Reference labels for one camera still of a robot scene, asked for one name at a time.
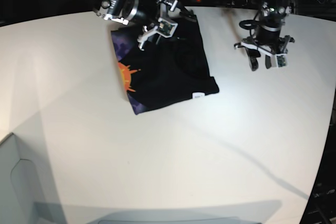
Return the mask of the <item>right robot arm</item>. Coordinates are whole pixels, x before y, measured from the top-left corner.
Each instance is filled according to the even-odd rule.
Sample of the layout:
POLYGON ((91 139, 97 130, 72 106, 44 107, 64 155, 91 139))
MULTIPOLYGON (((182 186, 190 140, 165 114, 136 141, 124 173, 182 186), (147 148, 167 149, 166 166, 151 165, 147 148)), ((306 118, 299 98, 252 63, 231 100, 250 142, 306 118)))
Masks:
POLYGON ((186 9, 179 0, 93 0, 93 11, 98 17, 123 25, 140 25, 142 31, 137 38, 140 50, 144 50, 148 41, 174 36, 178 23, 170 13, 176 10, 180 17, 197 21, 194 12, 186 9))

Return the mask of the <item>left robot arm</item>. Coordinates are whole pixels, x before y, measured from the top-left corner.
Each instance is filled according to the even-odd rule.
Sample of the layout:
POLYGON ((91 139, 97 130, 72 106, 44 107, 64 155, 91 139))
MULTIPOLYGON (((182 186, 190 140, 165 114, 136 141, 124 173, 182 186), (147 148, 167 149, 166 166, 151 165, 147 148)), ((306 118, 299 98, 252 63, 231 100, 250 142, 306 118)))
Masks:
POLYGON ((295 39, 289 35, 281 37, 280 34, 290 13, 290 0, 261 0, 253 19, 239 22, 240 28, 249 31, 249 36, 234 47, 245 49, 252 71, 258 69, 261 55, 265 55, 267 69, 287 66, 287 46, 295 39))

